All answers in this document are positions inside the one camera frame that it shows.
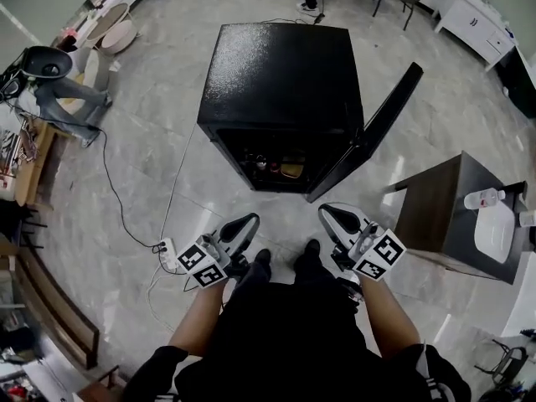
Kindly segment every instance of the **white drawer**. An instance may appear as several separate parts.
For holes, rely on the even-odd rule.
[[[489,44],[498,50],[501,54],[508,52],[513,44],[504,36],[504,34],[495,31],[492,36],[487,40]]]
[[[501,52],[496,50],[492,44],[486,40],[473,44],[472,47],[490,64],[495,62],[495,60],[501,54]]]
[[[446,14],[445,26],[460,39],[478,46],[497,30],[495,25],[465,0],[456,0]]]

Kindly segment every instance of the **desk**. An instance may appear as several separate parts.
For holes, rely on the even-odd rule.
[[[34,125],[38,133],[35,146],[39,150],[39,155],[34,161],[23,161],[20,165],[17,178],[15,179],[15,200],[21,207],[28,204],[50,208],[47,204],[40,204],[35,201],[41,172],[43,171],[44,163],[52,146],[54,135],[57,134],[63,137],[71,137],[71,135],[39,119],[35,121]]]
[[[465,152],[449,161],[393,185],[407,189],[394,233],[418,256],[439,262],[454,271],[493,276],[512,285],[522,252],[528,251],[527,228],[516,228],[504,263],[493,260],[476,247],[478,213],[467,210],[468,193],[487,188],[502,189],[503,183]],[[503,201],[514,213],[526,210],[514,192]]]

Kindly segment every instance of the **white water bottle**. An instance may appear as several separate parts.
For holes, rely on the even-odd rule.
[[[484,207],[497,205],[499,201],[506,198],[504,191],[497,191],[495,188],[484,189],[483,191],[471,192],[463,199],[466,209],[476,210]]]

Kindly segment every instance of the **white container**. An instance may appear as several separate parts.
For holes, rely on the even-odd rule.
[[[523,211],[519,214],[521,226],[536,226],[536,210]]]
[[[506,198],[504,191],[497,191],[495,188],[484,189],[483,191],[471,192],[463,199],[466,209],[476,210],[484,207],[497,205],[499,201]]]

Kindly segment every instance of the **gray tile floor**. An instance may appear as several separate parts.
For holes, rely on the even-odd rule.
[[[536,131],[470,50],[448,33],[434,34],[434,21],[419,10],[404,32],[405,14],[394,1],[384,0],[372,18],[372,0],[325,0],[322,23],[350,32],[367,118],[411,62],[425,74],[373,158],[316,204],[291,194],[251,192],[195,126],[198,102],[220,25],[294,19],[296,2],[143,0],[133,11],[142,36],[118,58],[118,91],[103,128],[111,177],[126,224],[137,237],[148,244],[159,240],[184,153],[163,233],[180,247],[224,216],[255,211],[261,226],[247,254],[251,258],[269,247],[274,279],[283,282],[292,281],[286,261],[312,236],[321,240],[322,259],[333,270],[332,245],[317,219],[322,201],[357,204],[371,218],[393,226],[402,198],[382,197],[381,188],[461,150],[505,183],[526,179],[534,186]],[[40,236],[47,266],[102,332],[100,362],[120,363],[132,373],[168,340],[169,332],[153,319],[146,302],[157,259],[121,227],[104,173],[103,141],[87,150],[76,142],[65,148],[51,193],[54,212],[44,216],[49,228]],[[536,206],[535,190],[528,201]],[[195,291],[183,293],[182,277],[159,276],[152,305],[161,320],[174,326]],[[478,396],[491,382],[472,364],[489,360],[485,365],[491,367],[498,353],[481,347],[490,347],[488,335],[456,318],[472,295],[471,278],[408,255],[389,284],[423,338],[466,375]],[[364,309],[358,323],[370,337]]]

